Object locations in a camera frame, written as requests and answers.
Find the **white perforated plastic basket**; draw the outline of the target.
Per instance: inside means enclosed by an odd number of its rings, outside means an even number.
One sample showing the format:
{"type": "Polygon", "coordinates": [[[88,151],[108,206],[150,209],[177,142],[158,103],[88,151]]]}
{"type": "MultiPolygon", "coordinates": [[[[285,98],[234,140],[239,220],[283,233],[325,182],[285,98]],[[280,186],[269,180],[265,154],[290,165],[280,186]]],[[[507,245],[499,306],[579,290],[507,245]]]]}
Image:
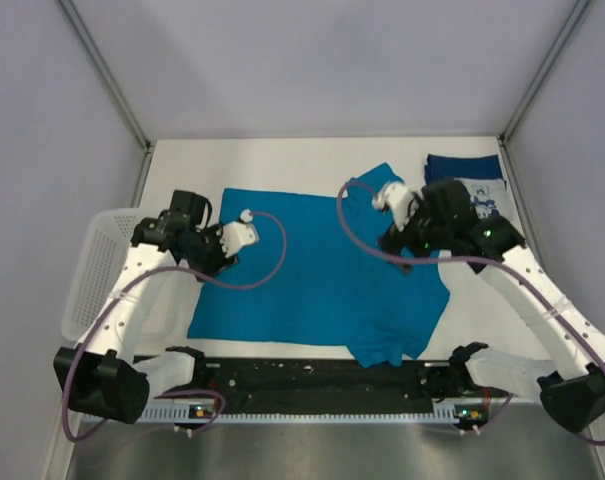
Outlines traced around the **white perforated plastic basket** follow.
{"type": "Polygon", "coordinates": [[[62,316],[61,333],[75,342],[90,328],[118,279],[135,226],[148,211],[107,210],[90,222],[62,316]]]}

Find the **folded navy cartoon print shirt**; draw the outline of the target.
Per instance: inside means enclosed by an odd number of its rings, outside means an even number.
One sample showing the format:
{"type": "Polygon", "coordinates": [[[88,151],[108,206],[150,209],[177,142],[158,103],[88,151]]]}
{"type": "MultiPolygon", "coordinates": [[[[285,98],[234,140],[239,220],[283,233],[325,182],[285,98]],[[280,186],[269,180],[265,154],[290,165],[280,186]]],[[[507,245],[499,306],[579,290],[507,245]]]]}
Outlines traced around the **folded navy cartoon print shirt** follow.
{"type": "Polygon", "coordinates": [[[514,207],[508,196],[499,157],[446,157],[429,154],[424,166],[427,185],[444,179],[460,181],[467,189],[480,218],[501,215],[512,220],[514,207]]]}

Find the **aluminium frame front rail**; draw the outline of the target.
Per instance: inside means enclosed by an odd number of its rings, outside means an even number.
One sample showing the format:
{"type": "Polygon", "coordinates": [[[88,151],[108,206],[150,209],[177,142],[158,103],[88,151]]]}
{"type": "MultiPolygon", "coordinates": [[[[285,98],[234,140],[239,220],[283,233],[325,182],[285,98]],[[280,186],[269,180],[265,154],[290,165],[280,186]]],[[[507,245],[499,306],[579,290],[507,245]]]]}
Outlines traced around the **aluminium frame front rail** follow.
{"type": "MultiPolygon", "coordinates": [[[[201,361],[204,359],[183,352],[168,352],[134,365],[114,357],[88,355],[76,367],[58,358],[54,369],[61,387],[70,390],[71,409],[108,416],[119,408],[144,405],[151,398],[191,382],[201,361]]],[[[563,383],[548,362],[513,368],[487,365],[484,374],[471,374],[461,363],[449,365],[460,369],[473,385],[494,387],[533,400],[540,399],[544,390],[563,383]]]]}

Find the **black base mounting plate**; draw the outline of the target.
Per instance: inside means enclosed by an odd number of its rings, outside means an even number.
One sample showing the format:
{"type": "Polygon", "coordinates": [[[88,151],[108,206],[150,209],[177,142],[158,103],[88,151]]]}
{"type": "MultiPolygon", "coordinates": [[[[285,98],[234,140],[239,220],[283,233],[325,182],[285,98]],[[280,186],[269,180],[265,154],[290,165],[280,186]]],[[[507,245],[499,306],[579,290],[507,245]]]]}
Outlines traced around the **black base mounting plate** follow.
{"type": "Polygon", "coordinates": [[[469,398],[501,399],[507,393],[470,383],[447,361],[405,360],[399,366],[381,363],[363,367],[355,360],[208,358],[196,367],[191,382],[171,392],[206,389],[220,393],[226,406],[258,402],[293,404],[297,398],[313,402],[352,404],[400,397],[412,401],[469,398]]]}

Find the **aluminium frame post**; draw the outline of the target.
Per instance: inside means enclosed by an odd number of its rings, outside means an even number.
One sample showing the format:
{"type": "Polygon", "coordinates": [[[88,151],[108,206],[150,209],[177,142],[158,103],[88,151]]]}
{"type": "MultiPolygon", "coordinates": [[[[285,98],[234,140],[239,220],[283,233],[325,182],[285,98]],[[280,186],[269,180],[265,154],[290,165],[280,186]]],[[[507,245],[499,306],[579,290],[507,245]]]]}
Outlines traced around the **aluminium frame post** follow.
{"type": "Polygon", "coordinates": [[[593,5],[593,0],[578,0],[573,3],[567,18],[562,23],[560,30],[544,55],[541,64],[536,69],[513,114],[499,135],[501,146],[506,147],[520,129],[529,110],[549,80],[566,48],[585,22],[593,5]]]}
{"type": "Polygon", "coordinates": [[[133,113],[129,102],[125,98],[111,68],[101,53],[93,35],[75,5],[75,2],[71,0],[56,0],[55,4],[60,9],[73,35],[79,41],[89,64],[96,73],[102,88],[124,126],[132,135],[136,144],[143,151],[148,151],[151,146],[151,141],[133,113]]]}

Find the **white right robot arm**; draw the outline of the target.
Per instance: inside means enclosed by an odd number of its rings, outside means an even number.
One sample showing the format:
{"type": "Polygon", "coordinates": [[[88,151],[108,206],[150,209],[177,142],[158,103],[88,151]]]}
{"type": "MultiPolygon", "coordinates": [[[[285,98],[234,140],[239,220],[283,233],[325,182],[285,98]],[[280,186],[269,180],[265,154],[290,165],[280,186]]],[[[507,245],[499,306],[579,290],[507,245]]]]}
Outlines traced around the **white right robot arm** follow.
{"type": "Polygon", "coordinates": [[[482,342],[460,346],[448,372],[456,393],[490,387],[537,401],[572,433],[605,414],[605,335],[554,284],[507,218],[480,214],[455,179],[418,192],[389,182],[372,204],[392,215],[378,240],[384,253],[408,251],[420,264],[436,250],[449,251],[507,301],[549,355],[535,360],[482,342]]]}

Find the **aluminium frame left post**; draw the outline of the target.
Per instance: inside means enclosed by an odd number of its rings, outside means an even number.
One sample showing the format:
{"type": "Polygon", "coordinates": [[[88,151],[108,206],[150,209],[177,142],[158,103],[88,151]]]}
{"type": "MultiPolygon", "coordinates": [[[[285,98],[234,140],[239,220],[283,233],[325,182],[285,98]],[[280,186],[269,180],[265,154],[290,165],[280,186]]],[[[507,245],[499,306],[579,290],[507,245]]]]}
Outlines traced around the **aluminium frame left post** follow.
{"type": "Polygon", "coordinates": [[[129,102],[125,98],[111,68],[101,53],[93,35],[75,5],[75,2],[71,0],[56,0],[55,4],[60,9],[73,35],[79,41],[89,64],[96,73],[102,88],[124,126],[132,135],[136,144],[143,151],[148,151],[151,146],[151,141],[133,113],[129,102]]]}

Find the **aluminium frame right post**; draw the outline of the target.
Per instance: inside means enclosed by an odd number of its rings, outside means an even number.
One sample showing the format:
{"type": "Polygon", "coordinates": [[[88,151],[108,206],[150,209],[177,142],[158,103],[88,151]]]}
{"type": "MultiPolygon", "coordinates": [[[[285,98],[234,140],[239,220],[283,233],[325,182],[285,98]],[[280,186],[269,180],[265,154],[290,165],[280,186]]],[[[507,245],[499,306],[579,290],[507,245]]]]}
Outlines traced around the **aluminium frame right post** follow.
{"type": "Polygon", "coordinates": [[[585,22],[593,5],[593,0],[578,0],[573,3],[567,18],[562,23],[560,30],[544,55],[541,64],[536,69],[513,114],[499,135],[501,146],[506,147],[520,129],[529,110],[549,80],[566,48],[585,22]]]}

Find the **teal blue t shirt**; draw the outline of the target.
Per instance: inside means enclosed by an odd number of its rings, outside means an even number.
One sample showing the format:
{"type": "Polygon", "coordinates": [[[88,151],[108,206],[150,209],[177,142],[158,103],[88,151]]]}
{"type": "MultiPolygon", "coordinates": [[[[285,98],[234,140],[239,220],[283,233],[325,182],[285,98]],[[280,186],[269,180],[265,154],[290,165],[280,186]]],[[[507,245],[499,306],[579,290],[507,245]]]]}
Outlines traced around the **teal blue t shirt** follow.
{"type": "Polygon", "coordinates": [[[280,269],[248,291],[205,284],[189,338],[344,346],[365,367],[397,366],[426,350],[449,290],[437,266],[403,272],[345,234],[340,218],[374,246],[391,222],[372,208],[364,189],[348,191],[342,212],[332,197],[225,189],[220,220],[234,220],[244,209],[270,216],[255,219],[259,242],[242,250],[220,281],[252,284],[280,269]]]}

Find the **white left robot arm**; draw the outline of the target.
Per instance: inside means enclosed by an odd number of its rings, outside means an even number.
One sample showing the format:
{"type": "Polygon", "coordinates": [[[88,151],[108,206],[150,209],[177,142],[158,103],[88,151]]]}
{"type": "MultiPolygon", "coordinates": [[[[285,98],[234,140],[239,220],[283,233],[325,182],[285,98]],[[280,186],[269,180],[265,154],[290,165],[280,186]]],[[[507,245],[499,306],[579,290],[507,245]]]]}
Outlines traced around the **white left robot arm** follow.
{"type": "Polygon", "coordinates": [[[195,192],[174,191],[170,205],[134,226],[119,276],[103,307],[72,347],[62,347],[53,368],[62,390],[63,413],[134,424],[147,404],[182,391],[198,396],[208,387],[205,355],[173,346],[137,360],[143,326],[171,273],[218,285],[217,275],[259,240],[251,210],[213,224],[210,201],[195,192]]]}

